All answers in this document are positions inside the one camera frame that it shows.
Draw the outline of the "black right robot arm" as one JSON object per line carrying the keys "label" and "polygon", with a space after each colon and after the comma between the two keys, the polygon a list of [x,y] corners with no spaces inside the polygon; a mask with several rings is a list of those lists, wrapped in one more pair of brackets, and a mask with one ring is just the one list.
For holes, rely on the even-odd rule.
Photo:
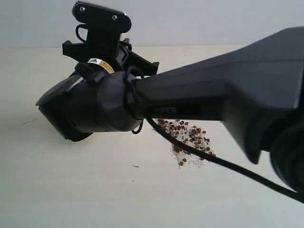
{"label": "black right robot arm", "polygon": [[279,178],[304,191],[303,27],[160,74],[141,66],[109,74],[91,59],[36,105],[75,142],[131,131],[142,119],[221,121],[250,162],[269,152]]}

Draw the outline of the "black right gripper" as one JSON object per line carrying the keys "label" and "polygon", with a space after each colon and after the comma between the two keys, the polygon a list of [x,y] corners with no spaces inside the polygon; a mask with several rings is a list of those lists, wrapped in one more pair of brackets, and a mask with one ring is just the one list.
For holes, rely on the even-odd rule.
{"label": "black right gripper", "polygon": [[141,70],[145,76],[155,75],[159,62],[150,62],[132,51],[127,38],[120,41],[120,34],[89,30],[80,43],[66,41],[62,44],[63,55],[78,62],[98,58],[107,62],[115,71],[125,71],[131,66]]}

